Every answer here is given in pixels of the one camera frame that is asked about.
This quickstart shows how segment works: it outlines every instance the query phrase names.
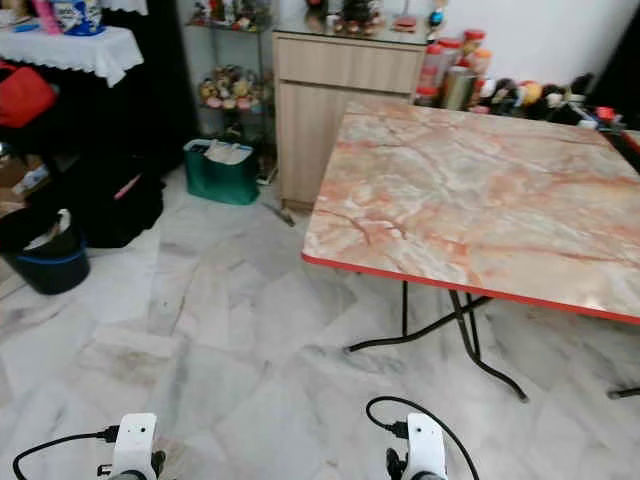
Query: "lace tablecloth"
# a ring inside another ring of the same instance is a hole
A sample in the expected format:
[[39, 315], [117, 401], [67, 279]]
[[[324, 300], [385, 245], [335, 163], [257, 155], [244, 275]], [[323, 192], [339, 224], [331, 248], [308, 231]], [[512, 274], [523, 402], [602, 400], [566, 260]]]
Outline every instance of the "lace tablecloth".
[[133, 33], [120, 27], [106, 27], [92, 37], [0, 30], [0, 58], [93, 72], [110, 87], [144, 61]]
[[102, 8], [109, 10], [124, 10], [125, 12], [138, 12], [140, 15], [148, 15], [147, 0], [101, 0]]

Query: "white marble floor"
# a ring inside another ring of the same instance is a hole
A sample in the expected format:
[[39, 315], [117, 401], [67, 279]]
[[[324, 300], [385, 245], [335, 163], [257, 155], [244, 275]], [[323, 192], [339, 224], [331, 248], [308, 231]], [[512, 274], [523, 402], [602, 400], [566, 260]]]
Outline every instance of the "white marble floor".
[[[465, 356], [455, 324], [412, 344], [346, 355], [400, 329], [400, 284], [304, 264], [306, 220], [286, 226], [259, 201], [233, 207], [167, 179], [156, 226], [91, 253], [89, 278], [56, 297], [0, 268], [0, 479], [14, 455], [95, 431], [127, 412], [159, 417], [164, 479], [385, 479], [370, 424], [377, 394], [442, 417], [480, 477], [640, 478], [640, 327], [494, 301], [479, 311], [486, 360], [523, 405]], [[261, 201], [272, 202], [272, 193]], [[446, 292], [410, 287], [411, 325], [450, 311]], [[400, 408], [380, 410], [389, 420]], [[24, 463], [33, 480], [91, 479], [111, 447], [75, 442]], [[470, 478], [447, 442], [452, 480]]]

